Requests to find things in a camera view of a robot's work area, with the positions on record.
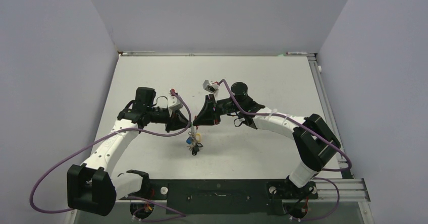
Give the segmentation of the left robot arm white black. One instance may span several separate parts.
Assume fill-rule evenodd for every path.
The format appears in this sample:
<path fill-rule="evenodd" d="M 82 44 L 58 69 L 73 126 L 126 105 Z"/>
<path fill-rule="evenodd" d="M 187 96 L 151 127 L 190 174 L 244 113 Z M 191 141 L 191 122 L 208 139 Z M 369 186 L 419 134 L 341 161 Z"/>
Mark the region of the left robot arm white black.
<path fill-rule="evenodd" d="M 180 109 L 184 100 L 170 90 L 167 107 L 154 104 L 156 91 L 139 87 L 134 100 L 118 113 L 111 132 L 99 139 L 98 147 L 80 165 L 72 165 L 67 171 L 67 204 L 72 209 L 101 216 L 108 215 L 117 200 L 129 195 L 146 198 L 151 192 L 149 174 L 128 170 L 113 176 L 113 170 L 130 143 L 150 123 L 164 124 L 164 137 L 177 136 L 191 125 Z"/>

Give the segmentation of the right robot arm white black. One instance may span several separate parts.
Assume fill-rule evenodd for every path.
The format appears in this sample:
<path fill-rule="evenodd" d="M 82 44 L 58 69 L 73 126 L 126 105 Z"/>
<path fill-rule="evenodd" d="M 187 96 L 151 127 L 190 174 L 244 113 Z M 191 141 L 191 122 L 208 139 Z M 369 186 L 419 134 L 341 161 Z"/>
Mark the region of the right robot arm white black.
<path fill-rule="evenodd" d="M 301 162 L 287 177 L 286 193 L 297 198 L 305 192 L 305 185 L 324 170 L 326 164 L 341 148 L 341 144 L 323 118 L 317 114 L 297 117 L 278 112 L 257 103 L 247 93 L 243 82 L 236 82 L 230 88 L 230 96 L 218 99 L 219 82 L 205 80 L 208 91 L 204 105 L 195 117 L 195 126 L 214 126 L 221 122 L 221 116 L 231 116 L 240 125 L 256 130 L 268 130 L 295 141 Z"/>

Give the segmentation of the metal key holder red handle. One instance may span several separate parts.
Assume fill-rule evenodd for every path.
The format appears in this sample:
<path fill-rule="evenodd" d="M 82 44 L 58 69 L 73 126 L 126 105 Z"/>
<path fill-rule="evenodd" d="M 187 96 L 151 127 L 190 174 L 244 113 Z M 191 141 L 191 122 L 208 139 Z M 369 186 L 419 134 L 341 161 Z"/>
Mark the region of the metal key holder red handle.
<path fill-rule="evenodd" d="M 203 148 L 203 144 L 201 142 L 196 142 L 195 140 L 195 135 L 198 134 L 198 127 L 191 124 L 189 129 L 188 138 L 186 139 L 187 147 L 191 154 L 196 156 Z"/>

